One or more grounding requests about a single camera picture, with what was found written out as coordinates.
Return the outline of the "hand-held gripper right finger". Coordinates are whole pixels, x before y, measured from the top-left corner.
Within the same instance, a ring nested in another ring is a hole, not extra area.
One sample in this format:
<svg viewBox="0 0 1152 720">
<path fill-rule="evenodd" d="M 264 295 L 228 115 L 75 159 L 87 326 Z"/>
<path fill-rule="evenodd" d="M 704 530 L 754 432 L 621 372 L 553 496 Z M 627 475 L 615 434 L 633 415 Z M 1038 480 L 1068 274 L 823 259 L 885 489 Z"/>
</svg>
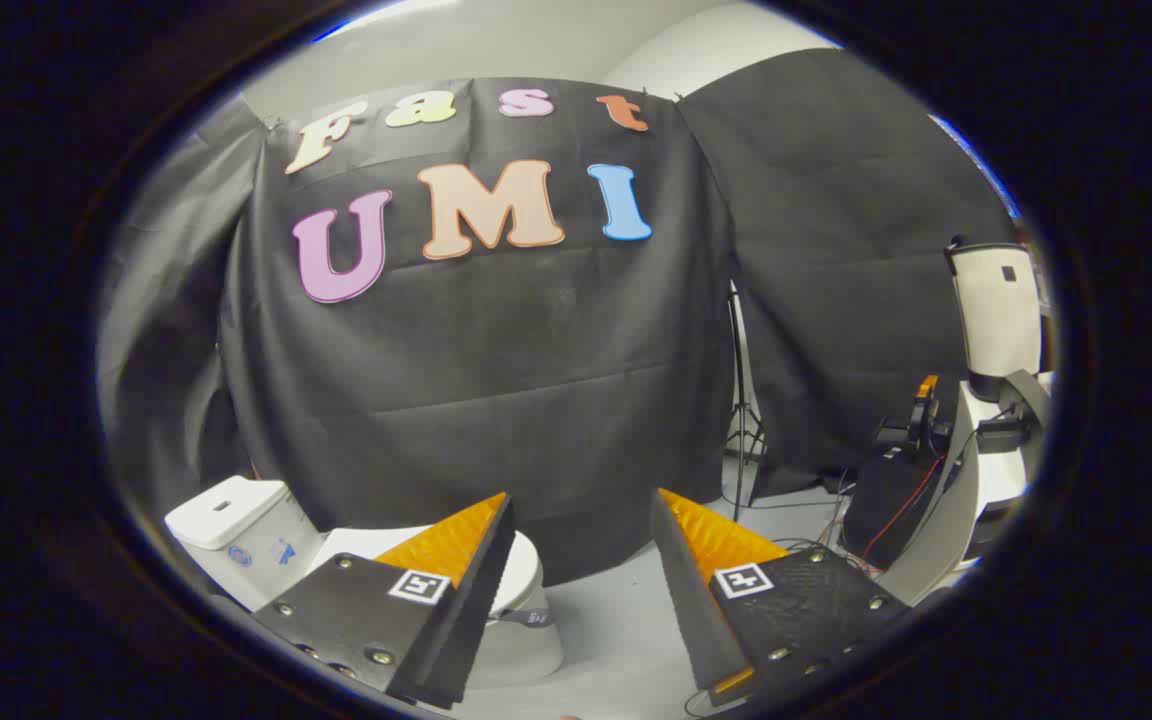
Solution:
<svg viewBox="0 0 1152 720">
<path fill-rule="evenodd" d="M 667 488 L 650 518 L 692 679 L 718 705 L 812 692 L 911 616 L 826 544 L 783 547 Z"/>
</svg>

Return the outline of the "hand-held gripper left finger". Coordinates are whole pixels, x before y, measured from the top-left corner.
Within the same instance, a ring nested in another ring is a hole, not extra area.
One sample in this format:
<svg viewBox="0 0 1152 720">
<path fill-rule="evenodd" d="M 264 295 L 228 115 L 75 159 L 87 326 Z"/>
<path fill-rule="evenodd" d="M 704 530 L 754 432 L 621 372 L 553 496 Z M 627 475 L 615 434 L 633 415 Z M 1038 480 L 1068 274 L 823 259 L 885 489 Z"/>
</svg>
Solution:
<svg viewBox="0 0 1152 720">
<path fill-rule="evenodd" d="M 449 708 L 465 697 L 513 541 L 500 492 L 374 559 L 334 553 L 253 616 L 344 679 Z"/>
</svg>

